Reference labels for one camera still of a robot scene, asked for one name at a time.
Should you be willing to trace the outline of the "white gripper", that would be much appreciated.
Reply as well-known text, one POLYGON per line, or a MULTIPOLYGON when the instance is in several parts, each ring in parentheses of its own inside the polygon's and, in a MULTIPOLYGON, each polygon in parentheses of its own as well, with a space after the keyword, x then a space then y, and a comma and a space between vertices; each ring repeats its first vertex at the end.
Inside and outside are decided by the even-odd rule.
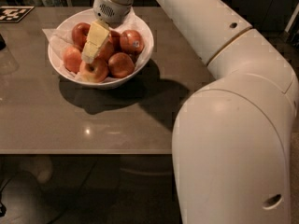
POLYGON ((98 55, 100 48, 107 41, 109 26, 107 23, 122 23, 130 11, 128 0, 94 0, 93 11, 97 18, 91 23, 87 40, 81 53, 85 63, 92 63, 98 55))

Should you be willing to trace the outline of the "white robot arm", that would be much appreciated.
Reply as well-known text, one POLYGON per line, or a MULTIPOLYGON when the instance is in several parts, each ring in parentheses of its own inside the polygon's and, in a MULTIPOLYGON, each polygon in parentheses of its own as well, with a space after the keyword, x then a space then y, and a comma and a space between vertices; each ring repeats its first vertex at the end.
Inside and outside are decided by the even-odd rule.
MULTIPOLYGON (((110 24, 134 0, 94 0, 110 24)), ((214 82, 182 106, 172 158, 183 224, 291 224, 290 144, 298 79, 221 0, 156 0, 214 82)))

